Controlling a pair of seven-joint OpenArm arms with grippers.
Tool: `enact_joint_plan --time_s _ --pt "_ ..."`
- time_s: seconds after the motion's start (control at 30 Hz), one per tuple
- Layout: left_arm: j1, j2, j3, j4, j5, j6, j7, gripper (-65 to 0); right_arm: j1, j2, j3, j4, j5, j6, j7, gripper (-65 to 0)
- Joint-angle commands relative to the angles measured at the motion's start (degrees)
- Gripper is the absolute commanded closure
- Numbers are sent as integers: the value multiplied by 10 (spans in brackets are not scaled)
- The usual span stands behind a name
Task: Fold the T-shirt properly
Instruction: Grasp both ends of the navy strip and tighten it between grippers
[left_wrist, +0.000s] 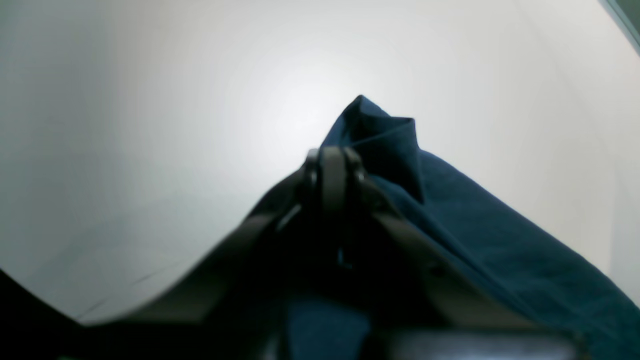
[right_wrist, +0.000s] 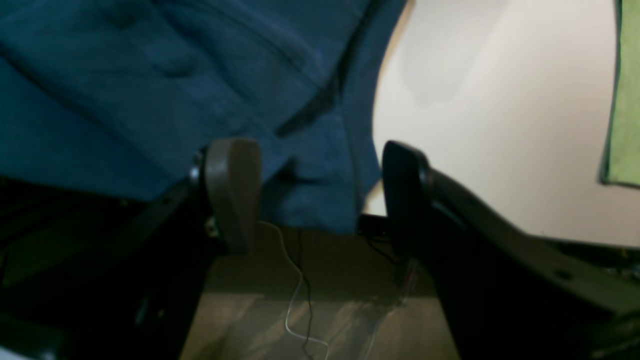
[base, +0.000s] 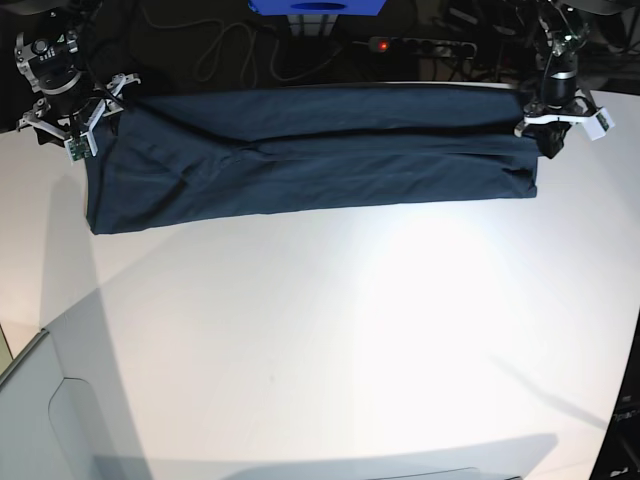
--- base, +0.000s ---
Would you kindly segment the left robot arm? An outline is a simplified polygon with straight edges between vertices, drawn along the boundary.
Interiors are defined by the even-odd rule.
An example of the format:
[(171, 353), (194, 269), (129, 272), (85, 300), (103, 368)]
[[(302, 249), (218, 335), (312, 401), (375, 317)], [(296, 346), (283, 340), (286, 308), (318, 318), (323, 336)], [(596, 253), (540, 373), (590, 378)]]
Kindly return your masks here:
[(568, 131), (599, 111), (578, 74), (578, 51), (587, 42), (589, 26), (583, 14), (561, 1), (535, 1), (530, 18), (529, 42), (538, 67), (519, 86), (527, 103), (514, 133), (535, 140), (539, 152), (552, 159), (563, 149)]

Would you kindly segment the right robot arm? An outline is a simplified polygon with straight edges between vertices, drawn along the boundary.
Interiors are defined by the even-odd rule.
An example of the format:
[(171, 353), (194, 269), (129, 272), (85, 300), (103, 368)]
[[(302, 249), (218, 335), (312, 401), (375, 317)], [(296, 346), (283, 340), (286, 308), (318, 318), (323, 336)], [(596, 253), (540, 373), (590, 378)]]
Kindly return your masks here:
[(36, 95), (33, 106), (16, 120), (15, 130), (31, 128), (41, 145), (66, 150), (75, 162), (98, 153), (94, 130), (104, 118), (125, 110), (123, 90), (139, 84), (136, 73), (99, 79), (93, 66), (98, 51), (89, 37), (101, 1), (20, 1), (7, 5), (21, 15), (43, 14), (39, 33), (18, 33), (13, 56), (18, 72)]

